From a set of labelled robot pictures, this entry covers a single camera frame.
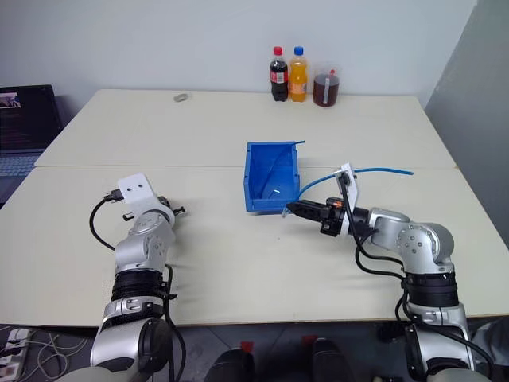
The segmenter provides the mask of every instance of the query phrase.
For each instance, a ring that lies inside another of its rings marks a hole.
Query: laptop screen
[[[51,85],[0,88],[0,152],[43,150],[61,128]]]

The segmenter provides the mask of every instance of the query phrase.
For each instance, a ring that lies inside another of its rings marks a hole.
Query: power strip
[[[32,332],[28,329],[13,329],[7,338],[6,347],[2,350],[4,357],[0,358],[0,382],[19,380],[23,373],[26,354]]]

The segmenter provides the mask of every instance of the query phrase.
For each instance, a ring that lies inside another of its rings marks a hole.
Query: electrical cable
[[[168,268],[168,272],[169,272],[168,273],[168,281],[166,284],[166,288],[168,291],[168,298],[166,298],[163,301],[163,305],[164,305],[166,322],[168,323],[171,330],[177,336],[178,343],[181,347],[181,365],[179,366],[179,369],[177,372],[177,377],[175,378],[175,382],[180,382],[182,374],[184,373],[184,367],[185,367],[185,362],[186,362],[186,358],[187,358],[187,349],[185,348],[185,341],[184,341],[184,338],[182,337],[180,330],[177,328],[177,326],[175,325],[175,323],[172,321],[171,317],[169,316],[169,300],[172,297],[170,294],[170,291],[171,291],[171,285],[172,285],[172,281],[173,281],[173,268],[171,268],[171,266],[168,264],[166,264],[166,268]],[[168,363],[169,378],[170,378],[170,382],[171,382],[173,370],[170,370],[170,369],[171,368]]]
[[[366,272],[366,273],[369,273],[371,275],[379,275],[379,276],[392,276],[392,277],[396,277],[398,279],[400,279],[401,281],[403,281],[405,278],[397,273],[394,273],[394,272],[388,272],[388,271],[377,271],[377,270],[374,270],[374,269],[370,269],[370,268],[367,268],[365,267],[361,262],[360,262],[360,252],[362,251],[361,248],[363,248],[363,244],[364,242],[371,236],[373,235],[374,233],[376,233],[378,231],[378,229],[372,229],[370,230],[366,235],[363,236],[362,240],[359,242],[359,244],[357,245],[357,248],[356,248],[356,264],[357,264],[357,267],[359,267],[362,271]]]
[[[101,236],[99,236],[99,234],[97,233],[97,231],[95,230],[95,227],[94,227],[94,218],[95,218],[95,214],[97,213],[97,211],[99,211],[99,209],[101,208],[101,206],[106,203],[107,200],[106,199],[102,199],[95,207],[94,209],[92,209],[92,212],[90,214],[90,218],[88,219],[88,225],[90,226],[90,231],[92,232],[92,235],[103,245],[105,246],[106,248],[109,248],[111,249],[112,251],[115,250],[115,247],[113,247],[112,245],[108,244],[106,241],[104,241]]]
[[[354,173],[400,173],[401,175],[414,175],[414,171],[391,169],[389,167],[367,167],[366,169],[353,170]]]
[[[495,367],[494,362],[490,355],[486,353],[480,346],[474,344],[473,342],[469,340],[465,340],[462,337],[458,337],[455,334],[452,334],[448,332],[447,330],[444,330],[442,327],[437,325],[430,325],[427,322],[424,322],[421,317],[417,316],[416,314],[412,314],[408,311],[408,305],[407,305],[407,299],[408,299],[408,291],[405,289],[403,292],[403,298],[402,298],[402,305],[403,305],[403,311],[405,312],[405,315],[408,317],[409,320],[411,320],[415,325],[421,325],[437,334],[440,334],[441,336],[447,337],[453,341],[459,342],[460,344],[464,346],[468,346],[470,349],[475,350],[479,355],[481,355],[486,362],[488,363],[488,379],[492,378],[493,375],[493,368]]]
[[[406,170],[399,170],[399,169],[391,169],[389,167],[367,167],[366,169],[357,169],[353,170],[354,173],[374,173],[374,172],[385,172],[385,173],[400,173],[401,175],[414,175],[414,172],[412,171],[406,171]],[[301,191],[299,192],[299,199],[302,196],[303,193],[305,193],[308,189],[313,187],[314,185],[317,185],[318,183],[321,183],[323,181],[327,181],[328,179],[334,178],[336,175],[334,173],[331,173],[325,177],[321,177],[320,179],[316,179],[315,181],[312,181],[311,183],[305,185]]]
[[[371,235],[376,233],[377,230],[372,229],[366,235],[364,235],[364,238],[362,240],[359,239],[359,237],[357,236],[356,227],[355,227],[355,225],[353,223],[354,220],[353,220],[352,211],[350,209],[350,200],[348,199],[347,186],[344,183],[344,174],[339,177],[339,182],[340,182],[340,187],[341,187],[341,193],[343,194],[343,202],[344,202],[344,206],[345,206],[345,209],[346,209],[346,212],[347,212],[348,221],[350,222],[350,229],[352,230],[352,236],[354,238],[354,241],[357,244],[357,249],[356,249],[356,263],[357,263],[357,266],[360,269],[362,269],[363,271],[365,271],[367,273],[371,273],[372,275],[392,276],[392,277],[395,277],[395,278],[400,279],[401,281],[403,281],[405,278],[403,276],[401,276],[400,274],[398,274],[398,273],[389,272],[389,271],[375,271],[375,270],[366,268],[360,262],[360,256],[359,256],[360,252],[362,252],[363,255],[365,255],[368,258],[372,259],[374,257],[373,255],[370,255],[369,253],[366,252],[366,250],[363,247],[363,243]],[[393,261],[394,263],[398,263],[400,265],[403,265],[401,260],[393,259],[391,257],[387,257],[387,259],[390,259],[389,261]]]
[[[68,372],[68,366],[69,366],[69,357],[71,356],[74,356],[76,355],[77,353],[79,353],[81,350],[83,350],[83,348],[85,347],[85,345],[87,344],[87,340],[86,339],[82,339],[80,342],[78,342],[78,344],[76,345],[73,345],[73,346],[68,346],[68,347],[65,347],[65,346],[59,346],[56,344],[56,339],[59,337],[60,335],[56,335],[55,337],[53,337],[51,334],[49,334],[49,342],[41,342],[41,341],[27,341],[26,343],[27,344],[34,344],[34,345],[41,345],[41,349],[39,350],[39,353],[37,354],[37,367],[35,369],[33,369],[31,372],[29,372],[27,375],[26,375],[26,368],[24,369],[24,372],[21,374],[20,376],[20,380],[18,382],[26,382],[28,379],[30,379],[38,370],[41,370],[41,372],[44,374],[44,376],[48,379],[48,380],[56,380],[58,378],[60,378],[61,376],[63,376],[64,374],[66,374]],[[50,356],[42,359],[41,356],[42,356],[42,353],[44,352],[45,349],[47,348],[50,348],[52,349],[55,353],[54,354],[51,354]],[[74,352],[70,352],[70,353],[67,353],[67,354],[64,354],[61,352],[61,350],[74,350]],[[51,359],[53,358],[59,358],[61,360],[64,361],[64,367],[62,368],[62,370],[55,376],[51,376],[49,375],[46,370],[45,370],[45,367],[44,365]]]
[[[401,316],[399,315],[399,308],[401,308],[401,305],[403,304],[404,294],[401,296],[396,303],[396,307],[394,308],[394,315],[396,316],[396,321],[402,322]]]

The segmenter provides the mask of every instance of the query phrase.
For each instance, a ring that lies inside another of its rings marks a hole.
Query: brown liquid
[[[340,80],[337,76],[319,74],[315,77],[313,86],[313,101],[318,106],[331,107],[337,100],[337,93],[340,90]]]

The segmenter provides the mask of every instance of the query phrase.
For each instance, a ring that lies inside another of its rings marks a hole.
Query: orange soda bottle
[[[294,102],[305,101],[305,91],[308,84],[308,75],[305,70],[308,67],[308,61],[304,58],[304,48],[296,46],[293,49],[295,56],[289,63],[289,96]]]

